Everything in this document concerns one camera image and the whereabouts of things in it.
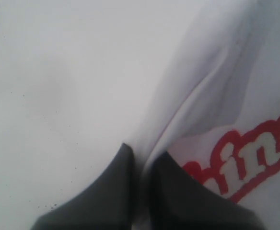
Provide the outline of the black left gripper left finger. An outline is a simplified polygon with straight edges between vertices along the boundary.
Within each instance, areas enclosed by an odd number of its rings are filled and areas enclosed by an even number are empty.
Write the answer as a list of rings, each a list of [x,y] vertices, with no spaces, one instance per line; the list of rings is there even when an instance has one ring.
[[[122,144],[103,173],[83,192],[42,215],[34,230],[129,230],[132,228],[134,154]]]

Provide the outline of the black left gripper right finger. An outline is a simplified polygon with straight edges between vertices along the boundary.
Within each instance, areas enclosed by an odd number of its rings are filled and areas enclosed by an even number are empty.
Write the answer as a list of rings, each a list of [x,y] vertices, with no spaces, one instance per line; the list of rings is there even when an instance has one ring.
[[[152,165],[149,210],[154,230],[257,230],[254,212],[213,193],[165,152]]]

